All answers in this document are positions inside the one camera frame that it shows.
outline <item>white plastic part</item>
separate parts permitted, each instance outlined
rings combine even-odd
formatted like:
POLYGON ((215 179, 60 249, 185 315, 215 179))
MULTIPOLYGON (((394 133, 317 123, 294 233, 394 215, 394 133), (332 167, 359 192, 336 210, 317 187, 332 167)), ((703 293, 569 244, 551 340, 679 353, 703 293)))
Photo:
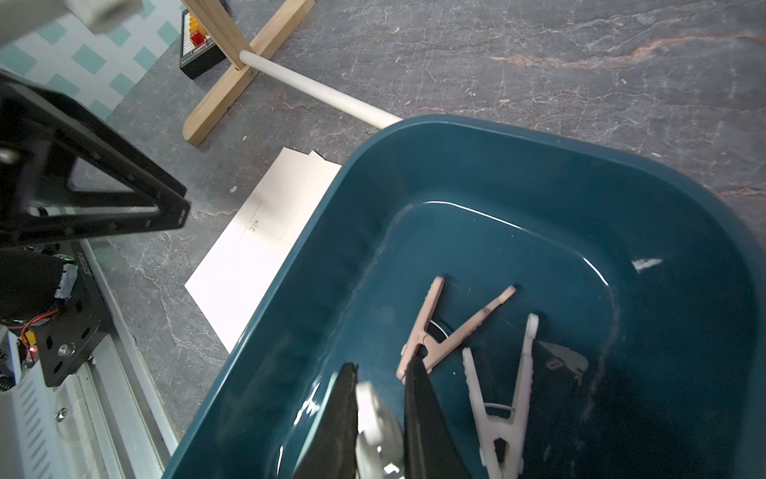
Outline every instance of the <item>white plastic part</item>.
POLYGON ((359 479, 382 479, 385 468, 404 457, 404 439, 394 413, 378 396, 371 382, 356 385, 359 436, 356 467, 359 479))
POLYGON ((489 479, 515 479, 522 473, 524 467, 522 452, 529 420, 529 397, 532 394, 532 342, 537 336, 538 324, 538 316, 530 314, 524 332, 522 357, 519 361, 519 372, 516 374, 516 389, 513 392, 513 405, 508 419, 486 413, 488 405, 494 408, 503 407, 485 404, 471 349, 463 349, 463 365, 466 369, 473 420, 479 435, 482 463, 486 467, 489 479), (502 439, 507 443, 502 466, 497 461, 495 453, 496 439, 502 439))
POLYGON ((107 33, 143 8, 141 0, 64 0, 94 34, 107 33))
POLYGON ((301 90, 305 94, 308 94, 317 100, 327 103, 331 107, 335 107, 338 110, 348 113, 354 118, 358 118, 365 123, 373 125, 376 128, 380 128, 381 130, 383 130, 386 126, 390 126, 396 122, 401 121, 401 118, 396 115, 392 115, 387 111, 383 111, 380 108, 373 107, 372 105, 369 105, 361 100, 350 97, 343 92, 330 88, 325 84, 321 84, 318 81, 312 80, 311 78, 304 77, 300 73, 275 64, 266 58, 259 57, 255 53, 249 51, 241 51, 240 60, 242 60, 244 64, 249 65, 262 73, 265 73, 272 78, 276 78, 277 80, 288 84, 297 90, 301 90))

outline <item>white clothespin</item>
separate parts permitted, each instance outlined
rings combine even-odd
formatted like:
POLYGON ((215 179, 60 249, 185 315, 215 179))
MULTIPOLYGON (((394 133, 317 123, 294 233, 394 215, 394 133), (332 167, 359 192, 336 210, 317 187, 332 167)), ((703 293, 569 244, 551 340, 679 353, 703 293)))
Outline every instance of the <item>white clothespin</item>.
POLYGON ((522 357, 519 362, 519 372, 516 374, 516 388, 513 392, 513 405, 508 419, 486 413, 488 405, 484 402, 481 393, 471 349, 463 349, 463 365, 466 368, 473 420, 479 435, 481 461, 486 467, 489 479, 516 479, 524 468, 522 452, 529 419, 529 396, 532 394, 532 341, 537 336, 539 321, 536 314, 530 314, 527 318, 522 357), (502 439, 507 443, 502 466, 497 461, 495 453, 496 439, 502 439))
POLYGON ((407 340, 407 343, 401 349, 401 361, 399 367, 396 369, 396 377, 404 381, 404 373, 407 371, 407 366, 412 359, 412 356, 417 352, 417 347, 423 345, 428 350, 428 354, 423 358, 423 365, 426 366, 426 371, 429 373, 431 370, 439 364, 439 362, 446 358, 448 354, 452 353, 484 320, 492 313, 499 305, 505 303, 515 292, 516 288, 509 286, 503 291, 500 296, 492 300, 484 308, 471 316, 463 325, 450 334, 444 341, 437 343, 433 336, 426 332, 428 321, 434 314, 436 309, 436 303, 441 295, 441 290, 444 287, 444 278, 437 276, 434 282, 431 283, 431 287, 428 290, 426 299, 423 302, 420 312, 417 314, 415 325, 412 326, 412 332, 407 340))

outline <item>tiled wall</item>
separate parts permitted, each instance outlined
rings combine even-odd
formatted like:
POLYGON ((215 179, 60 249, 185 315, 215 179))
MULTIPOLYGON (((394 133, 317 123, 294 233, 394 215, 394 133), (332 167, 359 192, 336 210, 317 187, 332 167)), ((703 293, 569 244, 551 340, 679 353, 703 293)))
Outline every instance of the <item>tiled wall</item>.
POLYGON ((105 35, 66 15, 0 49, 0 67, 48 85, 106 118, 178 37, 182 3, 143 10, 105 35))

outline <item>teal plastic basin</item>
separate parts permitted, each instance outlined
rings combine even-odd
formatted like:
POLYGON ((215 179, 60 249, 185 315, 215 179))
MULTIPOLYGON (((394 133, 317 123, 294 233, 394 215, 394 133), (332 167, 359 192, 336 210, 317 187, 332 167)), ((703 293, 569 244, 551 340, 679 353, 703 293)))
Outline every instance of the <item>teal plastic basin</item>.
MULTIPOLYGON (((395 370, 437 275, 448 333, 518 287, 466 342, 488 402, 511 403, 541 317, 524 477, 762 477, 764 257, 740 221, 648 159, 456 116, 402 121, 349 158, 164 477, 290 477, 347 361, 401 419, 395 370)), ((460 354, 430 377, 486 477, 460 354)))

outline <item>teal tile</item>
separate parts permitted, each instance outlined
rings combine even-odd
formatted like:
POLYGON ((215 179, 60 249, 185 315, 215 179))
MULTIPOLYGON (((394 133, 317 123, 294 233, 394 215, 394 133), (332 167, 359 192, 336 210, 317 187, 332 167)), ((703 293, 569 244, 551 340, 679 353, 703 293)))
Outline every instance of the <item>teal tile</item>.
POLYGON ((80 88, 77 85, 59 74, 55 74, 53 78, 51 78, 51 81, 48 82, 48 86, 72 98, 80 92, 80 88))
POLYGON ((80 47, 80 50, 72 55, 72 60, 76 61, 82 68, 85 68, 94 75, 106 63, 106 60, 104 60, 101 55, 93 51, 93 49, 87 45, 80 47))
POLYGON ((176 30, 169 21, 166 21, 157 31, 157 35, 159 35, 166 44, 172 45, 175 39, 178 38, 178 30, 176 30))
POLYGON ((136 84, 134 84, 128 77, 121 73, 117 74, 117 76, 114 77, 114 80, 112 80, 112 83, 109 84, 109 86, 112 87, 112 90, 115 90, 122 96, 126 96, 135 85, 136 84))
POLYGON ((127 28, 120 25, 119 27, 107 33, 106 37, 113 41, 114 44, 118 47, 122 47, 125 42, 128 41, 128 38, 130 38, 130 32, 127 28))
POLYGON ((157 57, 155 57, 154 54, 146 47, 141 47, 141 50, 139 50, 136 56, 133 57, 133 60, 135 60, 137 64, 141 65, 144 70, 148 71, 154 62, 157 61, 157 57))
POLYGON ((59 41, 66 33, 67 29, 57 21, 52 21, 38 30, 38 34, 51 45, 59 41))
POLYGON ((90 104, 90 111, 102 120, 106 120, 109 113, 112 113, 111 108, 98 100, 94 100, 93 103, 90 104))
POLYGON ((30 54, 13 44, 0 50, 0 65, 21 76, 26 75, 37 62, 30 54))
POLYGON ((144 8, 141 9, 139 12, 139 17, 146 20, 154 11, 156 8, 153 3, 151 3, 149 0, 143 0, 144 8))

